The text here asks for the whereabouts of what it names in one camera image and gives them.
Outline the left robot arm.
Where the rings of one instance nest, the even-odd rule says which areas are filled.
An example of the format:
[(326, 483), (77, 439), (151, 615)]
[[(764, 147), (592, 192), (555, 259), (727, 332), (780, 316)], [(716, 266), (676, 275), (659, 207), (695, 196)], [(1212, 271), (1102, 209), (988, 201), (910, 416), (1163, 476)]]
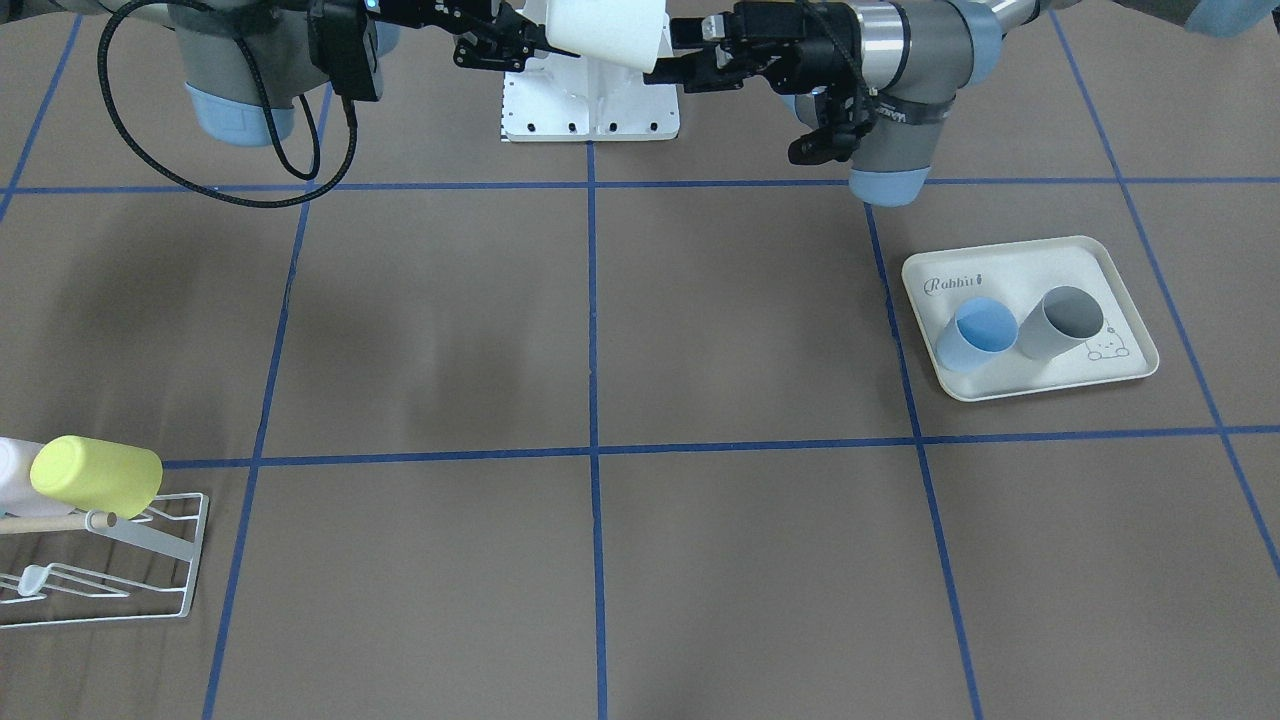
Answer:
[(739, 1), (673, 18), (673, 56), (646, 85), (686, 94), (762, 77), (805, 126), (795, 167), (845, 163), (863, 202), (901, 208), (928, 179), (957, 92), (986, 81), (1006, 37), (1064, 1)]

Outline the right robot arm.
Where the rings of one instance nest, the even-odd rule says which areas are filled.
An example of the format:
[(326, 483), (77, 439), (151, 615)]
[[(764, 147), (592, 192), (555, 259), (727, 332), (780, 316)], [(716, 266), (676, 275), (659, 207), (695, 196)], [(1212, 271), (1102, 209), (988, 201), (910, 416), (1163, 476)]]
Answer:
[(172, 29), (198, 123), (243, 147), (287, 136), (294, 100), (320, 86), (353, 102), (378, 101), (380, 60), (399, 28), (452, 33), (463, 68), (521, 72), (553, 51), (547, 28), (504, 1), (29, 1), (13, 3), (9, 17), (49, 12)]

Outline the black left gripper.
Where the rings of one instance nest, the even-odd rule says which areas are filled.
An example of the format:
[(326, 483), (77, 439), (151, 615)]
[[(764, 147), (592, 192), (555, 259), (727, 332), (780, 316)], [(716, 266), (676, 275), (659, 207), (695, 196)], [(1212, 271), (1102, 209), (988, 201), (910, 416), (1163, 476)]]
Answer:
[(740, 1), (727, 12), (671, 18), (668, 28), (672, 49), (701, 49), (700, 58), (658, 59), (645, 86), (703, 94), (762, 77), (777, 94), (867, 88), (861, 22), (847, 3)]

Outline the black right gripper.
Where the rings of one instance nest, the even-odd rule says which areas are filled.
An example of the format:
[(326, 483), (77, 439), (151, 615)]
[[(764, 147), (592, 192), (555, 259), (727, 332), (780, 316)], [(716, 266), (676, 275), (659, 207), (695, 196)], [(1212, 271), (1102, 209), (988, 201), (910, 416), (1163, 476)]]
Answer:
[(544, 26), (508, 1), (376, 1), (375, 18), (404, 28), (430, 27), (451, 33), (454, 64), (468, 69), (520, 73), (531, 58), (581, 58), (554, 46)]

